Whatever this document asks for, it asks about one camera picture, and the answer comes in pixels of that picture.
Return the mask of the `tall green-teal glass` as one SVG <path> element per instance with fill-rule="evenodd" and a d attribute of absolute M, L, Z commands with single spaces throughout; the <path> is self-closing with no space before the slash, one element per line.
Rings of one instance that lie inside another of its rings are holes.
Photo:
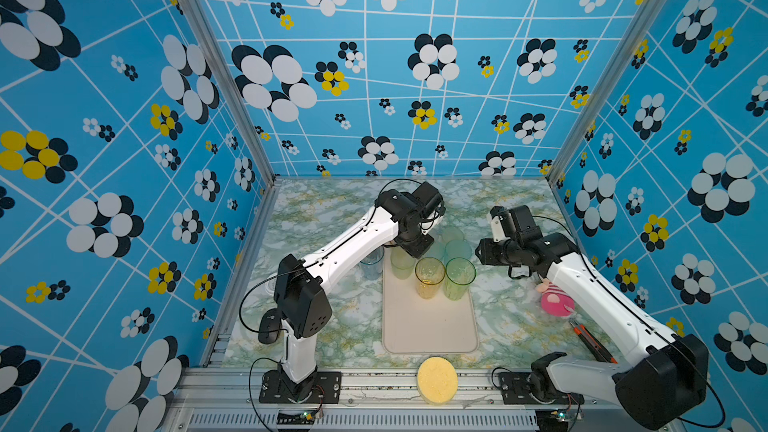
<path fill-rule="evenodd" d="M 465 239 L 452 240 L 445 245 L 444 261 L 449 262 L 455 258 L 470 260 L 473 256 L 473 247 Z"/>

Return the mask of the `yellow glass column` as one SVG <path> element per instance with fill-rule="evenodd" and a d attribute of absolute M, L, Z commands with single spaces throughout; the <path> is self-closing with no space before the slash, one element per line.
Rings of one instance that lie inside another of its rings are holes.
<path fill-rule="evenodd" d="M 443 263 L 434 257 L 420 259 L 415 265 L 416 291 L 423 299 L 434 298 L 445 279 Z"/>

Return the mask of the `green glass column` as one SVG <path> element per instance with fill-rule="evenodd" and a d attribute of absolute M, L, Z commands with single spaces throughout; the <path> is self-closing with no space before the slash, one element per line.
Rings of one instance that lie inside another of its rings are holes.
<path fill-rule="evenodd" d="M 460 300 L 474 282 L 476 275 L 476 268 L 470 260 L 463 257 L 449 260 L 445 266 L 445 296 L 452 301 Z"/>

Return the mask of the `tall teal glass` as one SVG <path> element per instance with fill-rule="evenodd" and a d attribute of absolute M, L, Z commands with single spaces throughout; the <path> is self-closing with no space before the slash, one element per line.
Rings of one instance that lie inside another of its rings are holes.
<path fill-rule="evenodd" d="M 431 257 L 442 261 L 444 254 L 445 245 L 442 242 L 435 241 L 425 253 L 425 257 Z"/>

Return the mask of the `grey-blue glass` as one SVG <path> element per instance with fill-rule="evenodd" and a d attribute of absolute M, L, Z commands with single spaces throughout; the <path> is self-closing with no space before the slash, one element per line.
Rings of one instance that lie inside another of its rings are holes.
<path fill-rule="evenodd" d="M 378 247 L 359 262 L 366 280 L 378 280 L 383 273 L 384 247 Z"/>

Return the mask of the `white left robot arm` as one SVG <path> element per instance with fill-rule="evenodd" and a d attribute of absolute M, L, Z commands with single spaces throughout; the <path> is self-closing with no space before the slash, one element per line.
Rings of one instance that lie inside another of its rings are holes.
<path fill-rule="evenodd" d="M 430 235 L 445 214 L 444 200 L 422 182 L 412 192 L 382 190 L 361 219 L 327 245 L 302 258 L 292 254 L 279 263 L 273 299 L 256 329 L 260 342 L 285 339 L 278 371 L 286 385 L 299 390 L 314 385 L 316 335 L 332 317 L 329 293 L 365 257 L 392 242 L 413 258 L 432 246 Z"/>

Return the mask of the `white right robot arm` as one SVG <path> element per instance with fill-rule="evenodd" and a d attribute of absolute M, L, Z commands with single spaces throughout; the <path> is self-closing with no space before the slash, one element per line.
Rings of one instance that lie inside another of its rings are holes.
<path fill-rule="evenodd" d="M 621 406 L 639 425 L 656 430 L 702 404 L 709 351 L 694 335 L 680 336 L 609 283 L 560 233 L 519 244 L 479 242 L 484 265 L 528 268 L 563 290 L 591 317 L 622 355 L 616 361 L 575 359 L 552 352 L 531 365 L 532 395 L 549 402 L 576 393 Z"/>

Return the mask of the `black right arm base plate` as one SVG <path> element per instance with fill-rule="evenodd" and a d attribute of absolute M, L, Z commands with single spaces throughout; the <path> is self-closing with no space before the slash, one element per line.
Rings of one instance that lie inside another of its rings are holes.
<path fill-rule="evenodd" d="M 556 392 L 550 398 L 536 398 L 529 383 L 529 373 L 501 371 L 494 374 L 492 383 L 500 392 L 504 405 L 576 407 L 585 402 L 581 394 L 561 392 Z"/>

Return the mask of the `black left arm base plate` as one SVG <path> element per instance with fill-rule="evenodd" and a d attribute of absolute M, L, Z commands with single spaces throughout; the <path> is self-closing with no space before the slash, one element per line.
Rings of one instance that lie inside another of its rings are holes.
<path fill-rule="evenodd" d="M 258 401 L 262 404 L 338 404 L 342 373 L 315 371 L 295 383 L 282 370 L 267 371 L 262 377 Z"/>

